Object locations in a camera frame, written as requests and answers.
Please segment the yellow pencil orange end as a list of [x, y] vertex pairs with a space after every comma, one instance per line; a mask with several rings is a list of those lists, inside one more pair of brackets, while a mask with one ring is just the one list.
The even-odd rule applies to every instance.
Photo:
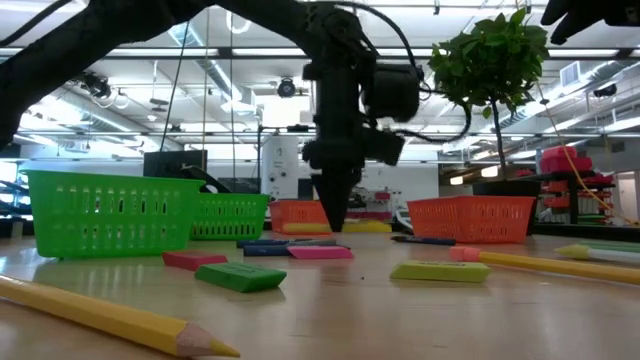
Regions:
[[194, 323], [56, 287], [0, 275], [0, 297], [178, 357], [240, 356]]

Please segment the grey crayon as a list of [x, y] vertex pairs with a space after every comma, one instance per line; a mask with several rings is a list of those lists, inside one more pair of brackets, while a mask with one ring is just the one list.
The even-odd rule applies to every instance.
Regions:
[[333, 239], [302, 239], [291, 242], [288, 246], [338, 246], [351, 249], [348, 246], [338, 244], [337, 241]]

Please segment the yellow sharpener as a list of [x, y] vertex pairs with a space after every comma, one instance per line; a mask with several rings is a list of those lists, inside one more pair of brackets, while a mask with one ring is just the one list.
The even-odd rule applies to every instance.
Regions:
[[396, 265], [390, 278], [482, 283], [490, 273], [491, 269], [482, 263], [407, 261]]

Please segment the orange plastic basket bin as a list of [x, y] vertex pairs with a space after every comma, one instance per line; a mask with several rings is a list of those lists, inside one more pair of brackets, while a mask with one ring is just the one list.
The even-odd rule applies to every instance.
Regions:
[[322, 204], [316, 200], [278, 200], [269, 204], [272, 230], [287, 235], [332, 232]]
[[453, 196], [407, 203], [416, 236], [457, 244], [523, 243], [533, 197]]

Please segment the purple crayon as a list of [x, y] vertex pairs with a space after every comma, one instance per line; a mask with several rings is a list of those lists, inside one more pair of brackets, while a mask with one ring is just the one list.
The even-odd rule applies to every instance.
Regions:
[[413, 244], [425, 244], [425, 245], [437, 245], [437, 246], [455, 246], [455, 239], [447, 238], [429, 238], [418, 236], [404, 236], [396, 235], [392, 236], [391, 240], [398, 243], [413, 243]]
[[281, 240], [281, 239], [256, 239], [256, 240], [238, 240], [236, 247], [243, 249], [247, 246], [282, 246], [290, 243], [294, 243], [295, 240]]

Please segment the black shelf rack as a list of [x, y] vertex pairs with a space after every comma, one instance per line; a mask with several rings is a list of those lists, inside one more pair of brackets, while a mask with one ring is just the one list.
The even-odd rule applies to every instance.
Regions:
[[573, 172], [556, 172], [521, 177], [538, 181], [541, 191], [534, 220], [556, 225], [610, 225], [614, 178], [593, 171], [581, 172], [583, 184]]

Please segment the red eraser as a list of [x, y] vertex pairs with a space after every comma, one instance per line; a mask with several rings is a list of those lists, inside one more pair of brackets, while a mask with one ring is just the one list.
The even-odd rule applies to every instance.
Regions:
[[202, 265], [226, 263], [228, 261], [225, 255], [201, 250], [166, 251], [162, 253], [162, 260], [166, 266], [189, 271], [196, 271]]

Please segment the black monitor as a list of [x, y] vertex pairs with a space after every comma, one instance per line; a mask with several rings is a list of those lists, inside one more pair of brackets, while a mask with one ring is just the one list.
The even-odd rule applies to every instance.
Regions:
[[206, 171], [206, 150], [162, 151], [144, 154], [145, 177], [184, 178], [180, 169], [184, 165], [196, 165]]

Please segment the white pen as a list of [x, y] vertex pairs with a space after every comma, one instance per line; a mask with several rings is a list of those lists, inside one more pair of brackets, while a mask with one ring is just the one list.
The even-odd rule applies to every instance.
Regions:
[[576, 260], [599, 260], [640, 265], [640, 253], [636, 252], [596, 249], [583, 245], [560, 247], [556, 248], [555, 252]]

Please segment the pink eraser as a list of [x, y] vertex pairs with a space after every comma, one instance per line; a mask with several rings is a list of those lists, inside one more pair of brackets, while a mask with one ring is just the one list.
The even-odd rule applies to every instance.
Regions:
[[296, 259], [351, 259], [350, 249], [342, 246], [290, 246], [289, 253]]

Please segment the green eraser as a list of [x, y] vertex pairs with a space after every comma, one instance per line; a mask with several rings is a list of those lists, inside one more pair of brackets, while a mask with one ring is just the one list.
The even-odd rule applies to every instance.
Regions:
[[227, 262], [202, 265], [195, 278], [239, 293], [252, 293], [277, 288], [287, 273], [278, 269]]

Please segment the white machine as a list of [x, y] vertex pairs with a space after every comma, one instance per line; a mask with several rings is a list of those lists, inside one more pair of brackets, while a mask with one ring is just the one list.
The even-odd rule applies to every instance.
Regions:
[[297, 199], [298, 138], [273, 135], [261, 146], [261, 193], [276, 200]]

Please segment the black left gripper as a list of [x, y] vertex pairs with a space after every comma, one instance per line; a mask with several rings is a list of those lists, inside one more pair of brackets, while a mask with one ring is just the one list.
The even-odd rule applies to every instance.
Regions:
[[[302, 158], [314, 170], [344, 168], [360, 171], [363, 154], [359, 140], [363, 123], [359, 119], [315, 119], [315, 138], [302, 149]], [[314, 174], [316, 189], [332, 232], [341, 232], [346, 218], [349, 196], [361, 180], [360, 172]]]

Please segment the blue crayon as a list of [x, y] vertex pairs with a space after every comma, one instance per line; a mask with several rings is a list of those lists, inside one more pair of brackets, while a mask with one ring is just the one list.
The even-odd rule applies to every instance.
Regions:
[[243, 248], [245, 257], [290, 257], [286, 245], [249, 245]]

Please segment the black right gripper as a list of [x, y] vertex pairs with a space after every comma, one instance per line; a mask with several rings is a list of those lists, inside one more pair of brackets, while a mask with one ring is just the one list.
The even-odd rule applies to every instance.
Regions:
[[606, 0], [601, 11], [596, 0], [549, 0], [542, 23], [554, 23], [563, 18], [551, 36], [552, 44], [564, 44], [567, 39], [602, 18], [609, 26], [640, 26], [640, 0]]

